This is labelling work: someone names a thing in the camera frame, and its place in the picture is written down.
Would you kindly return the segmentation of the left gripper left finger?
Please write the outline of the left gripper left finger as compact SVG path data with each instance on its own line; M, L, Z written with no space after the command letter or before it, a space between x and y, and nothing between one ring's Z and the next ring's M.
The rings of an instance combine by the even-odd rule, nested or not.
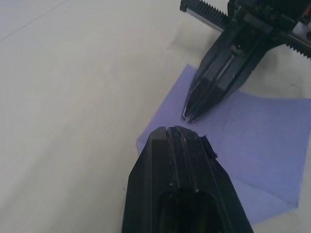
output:
M123 233L190 233L192 184L186 139L192 131L152 131L128 178Z

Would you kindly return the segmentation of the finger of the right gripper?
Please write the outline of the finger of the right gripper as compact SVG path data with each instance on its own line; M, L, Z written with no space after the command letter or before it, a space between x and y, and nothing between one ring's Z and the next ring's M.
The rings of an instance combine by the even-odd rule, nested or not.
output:
M234 75L233 72L229 73L232 75L233 80L229 85L228 92L220 102L234 93L246 81L256 65L267 52L267 41L267 35L259 31L239 32L238 36L234 39L232 48L238 55L241 56L241 65L239 66L236 75Z
M225 29L203 57L189 89L183 117L198 119L217 105L228 92L234 75L241 65L241 56L232 48L239 28Z

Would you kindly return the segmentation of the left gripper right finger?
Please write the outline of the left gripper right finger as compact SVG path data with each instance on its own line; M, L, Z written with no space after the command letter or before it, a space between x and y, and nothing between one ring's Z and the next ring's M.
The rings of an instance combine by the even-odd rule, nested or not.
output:
M181 128L181 141L197 198L190 232L253 232L232 181L207 137Z

